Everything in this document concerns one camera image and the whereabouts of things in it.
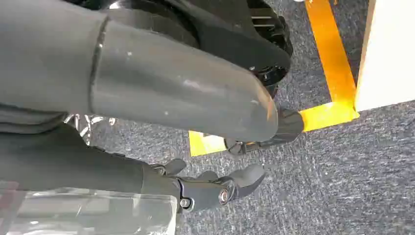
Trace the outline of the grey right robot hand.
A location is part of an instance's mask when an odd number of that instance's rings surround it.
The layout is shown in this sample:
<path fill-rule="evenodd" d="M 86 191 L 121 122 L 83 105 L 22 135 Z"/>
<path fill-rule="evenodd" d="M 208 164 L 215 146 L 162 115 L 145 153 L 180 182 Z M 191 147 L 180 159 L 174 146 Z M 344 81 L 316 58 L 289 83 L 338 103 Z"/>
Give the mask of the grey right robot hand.
<path fill-rule="evenodd" d="M 244 140 L 277 129 L 268 92 L 245 69 L 104 15 L 0 15 L 0 181 L 20 190 L 90 188 L 171 195 L 208 209 L 265 178 L 254 164 L 179 178 L 185 163 L 151 165 L 87 146 L 69 113 L 152 122 Z"/>

